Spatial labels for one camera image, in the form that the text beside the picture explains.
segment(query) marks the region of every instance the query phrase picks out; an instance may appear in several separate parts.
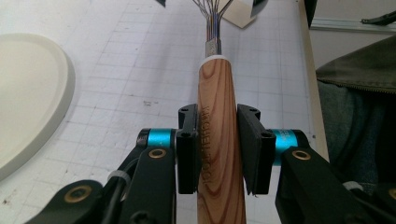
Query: grid paper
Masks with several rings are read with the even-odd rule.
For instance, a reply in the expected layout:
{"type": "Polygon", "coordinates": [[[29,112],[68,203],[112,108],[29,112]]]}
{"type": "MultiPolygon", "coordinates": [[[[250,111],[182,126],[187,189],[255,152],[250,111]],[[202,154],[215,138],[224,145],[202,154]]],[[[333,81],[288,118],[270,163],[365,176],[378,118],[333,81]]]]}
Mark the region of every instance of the grid paper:
{"type": "MultiPolygon", "coordinates": [[[[189,0],[0,4],[0,34],[33,33],[58,43],[76,69],[66,117],[39,152],[0,182],[0,223],[23,223],[80,179],[106,183],[143,128],[176,128],[195,104],[205,57],[205,19],[189,0]]],[[[238,104],[257,107],[265,128],[300,129],[315,148],[298,3],[269,0],[248,28],[221,24],[238,104]]],[[[270,194],[246,197],[247,223],[280,223],[270,194]]],[[[196,223],[196,195],[177,195],[177,223],[196,223]]]]}

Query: green fabric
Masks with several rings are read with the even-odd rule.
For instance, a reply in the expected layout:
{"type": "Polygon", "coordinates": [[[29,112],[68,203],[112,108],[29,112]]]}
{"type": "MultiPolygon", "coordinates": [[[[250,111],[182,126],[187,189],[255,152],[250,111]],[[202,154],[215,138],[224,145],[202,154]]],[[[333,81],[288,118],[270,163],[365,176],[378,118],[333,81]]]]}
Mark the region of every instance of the green fabric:
{"type": "Polygon", "coordinates": [[[330,163],[372,192],[396,182],[396,36],[317,70],[330,163]]]}
{"type": "Polygon", "coordinates": [[[317,77],[338,86],[396,93],[396,35],[321,66],[317,77]]]}

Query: metal wire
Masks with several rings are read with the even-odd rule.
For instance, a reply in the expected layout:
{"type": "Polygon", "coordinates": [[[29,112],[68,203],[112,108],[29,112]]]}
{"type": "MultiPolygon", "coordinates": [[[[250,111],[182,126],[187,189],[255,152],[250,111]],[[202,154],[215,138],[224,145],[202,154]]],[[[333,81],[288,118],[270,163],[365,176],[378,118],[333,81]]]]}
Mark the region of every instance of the metal wire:
{"type": "Polygon", "coordinates": [[[219,8],[220,0],[192,0],[192,2],[200,8],[206,18],[206,41],[215,39],[218,42],[218,54],[221,54],[220,22],[233,0],[228,0],[223,8],[219,8]]]}

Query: wood grain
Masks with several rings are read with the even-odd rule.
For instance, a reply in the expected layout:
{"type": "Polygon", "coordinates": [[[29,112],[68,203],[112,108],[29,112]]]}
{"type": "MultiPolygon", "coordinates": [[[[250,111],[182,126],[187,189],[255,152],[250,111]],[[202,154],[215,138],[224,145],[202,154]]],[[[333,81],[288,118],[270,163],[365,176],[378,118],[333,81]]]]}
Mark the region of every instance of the wood grain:
{"type": "Polygon", "coordinates": [[[198,223],[246,223],[233,77],[227,60],[213,59],[201,66],[198,113],[202,157],[198,223]]]}

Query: metal ferrule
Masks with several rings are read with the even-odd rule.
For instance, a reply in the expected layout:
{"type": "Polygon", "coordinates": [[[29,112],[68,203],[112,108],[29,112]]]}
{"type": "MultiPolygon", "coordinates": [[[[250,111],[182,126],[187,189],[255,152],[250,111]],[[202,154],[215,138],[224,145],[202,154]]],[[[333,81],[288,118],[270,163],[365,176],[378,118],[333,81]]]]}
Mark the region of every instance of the metal ferrule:
{"type": "Polygon", "coordinates": [[[221,54],[221,41],[219,38],[213,38],[206,41],[205,44],[205,55],[206,58],[212,55],[221,54]]]}

